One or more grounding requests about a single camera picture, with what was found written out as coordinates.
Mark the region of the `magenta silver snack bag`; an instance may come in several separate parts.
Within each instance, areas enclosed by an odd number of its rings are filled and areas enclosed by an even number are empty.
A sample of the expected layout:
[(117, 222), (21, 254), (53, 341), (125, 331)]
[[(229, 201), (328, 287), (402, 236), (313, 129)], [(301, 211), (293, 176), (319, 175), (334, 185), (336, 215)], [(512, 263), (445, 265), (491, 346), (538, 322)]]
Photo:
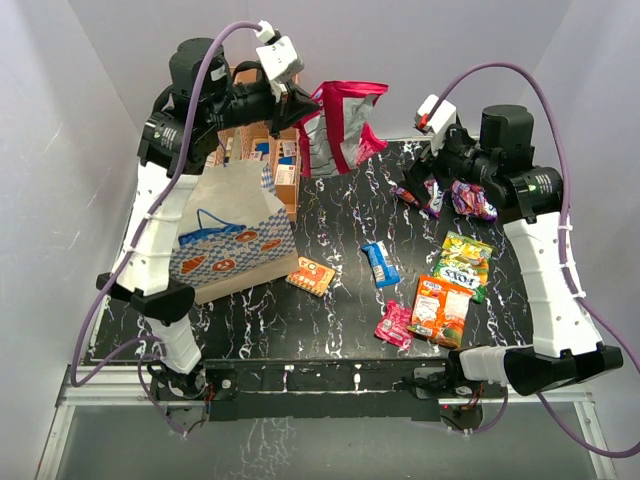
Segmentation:
[(388, 86), (377, 82), (325, 81), (312, 94), (319, 106), (295, 124), (301, 175), (332, 177), (357, 169), (387, 143), (367, 122)]

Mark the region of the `orange Fox's candy bag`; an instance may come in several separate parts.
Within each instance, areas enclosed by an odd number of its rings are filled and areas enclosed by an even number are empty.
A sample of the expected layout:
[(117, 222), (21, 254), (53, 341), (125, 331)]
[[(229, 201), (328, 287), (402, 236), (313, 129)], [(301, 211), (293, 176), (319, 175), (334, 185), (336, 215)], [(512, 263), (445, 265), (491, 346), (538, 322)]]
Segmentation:
[(465, 287), (422, 275), (408, 330), (434, 344), (459, 348), (472, 297), (473, 292)]

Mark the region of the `white checkered paper bag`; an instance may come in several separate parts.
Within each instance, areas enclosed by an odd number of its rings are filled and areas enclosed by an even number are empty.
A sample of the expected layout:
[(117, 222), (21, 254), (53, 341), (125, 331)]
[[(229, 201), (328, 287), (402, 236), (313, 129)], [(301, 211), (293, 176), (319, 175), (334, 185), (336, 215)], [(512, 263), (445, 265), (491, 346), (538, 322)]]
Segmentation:
[[(244, 225), (241, 233), (181, 247), (178, 237), (203, 228)], [(208, 167), (184, 209), (170, 274), (204, 304), (286, 277), (298, 270), (298, 251), (271, 167), (252, 160)]]

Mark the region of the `blue Slendy snack bag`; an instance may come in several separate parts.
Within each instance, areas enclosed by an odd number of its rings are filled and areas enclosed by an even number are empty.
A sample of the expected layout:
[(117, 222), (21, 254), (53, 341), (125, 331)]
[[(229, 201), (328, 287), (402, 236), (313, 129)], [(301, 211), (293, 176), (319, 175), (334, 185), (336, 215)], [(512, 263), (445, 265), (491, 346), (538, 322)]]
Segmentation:
[(213, 237), (231, 234), (231, 233), (241, 233), (245, 230), (244, 225), (240, 226), (231, 226), (231, 227), (216, 227), (216, 228), (203, 228), (198, 229), (189, 233), (184, 233), (178, 237), (178, 242), (181, 247), (191, 244), (197, 243), (203, 240), (207, 240)]

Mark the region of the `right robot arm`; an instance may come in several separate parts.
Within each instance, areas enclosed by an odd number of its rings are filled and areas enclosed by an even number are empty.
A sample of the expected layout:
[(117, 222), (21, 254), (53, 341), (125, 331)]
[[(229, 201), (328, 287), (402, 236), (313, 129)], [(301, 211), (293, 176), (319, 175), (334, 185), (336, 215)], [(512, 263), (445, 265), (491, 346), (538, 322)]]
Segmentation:
[(491, 382), (526, 396), (621, 368), (623, 354), (604, 344), (580, 303), (580, 286), (566, 283), (564, 274), (577, 269), (569, 226), (560, 217), (563, 180), (554, 168), (534, 163), (531, 113), (520, 105), (486, 107), (474, 139), (455, 106), (431, 95), (417, 109), (415, 127), (432, 137), (404, 171), (402, 186), (420, 201), (427, 199), (429, 177), (442, 186), (459, 180), (485, 190), (515, 251), (533, 323), (529, 346), (453, 350), (444, 372), (430, 376), (431, 386), (466, 397)]

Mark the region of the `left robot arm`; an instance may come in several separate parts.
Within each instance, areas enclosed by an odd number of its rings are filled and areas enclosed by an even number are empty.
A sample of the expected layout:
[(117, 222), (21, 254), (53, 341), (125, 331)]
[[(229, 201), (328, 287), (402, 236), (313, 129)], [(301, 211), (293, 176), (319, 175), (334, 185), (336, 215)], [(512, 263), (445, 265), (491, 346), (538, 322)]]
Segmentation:
[(219, 145), (219, 132), (264, 121), (271, 135), (315, 111), (309, 95), (293, 81), (303, 61), (292, 40), (261, 33), (257, 80), (238, 84), (222, 39), (183, 41), (169, 60), (171, 82), (158, 95), (138, 148), (138, 179), (124, 245), (111, 271), (96, 280), (100, 296), (129, 304), (143, 315), (173, 372), (171, 385), (194, 399), (207, 376), (188, 312), (193, 287), (172, 278), (170, 259), (187, 202)]

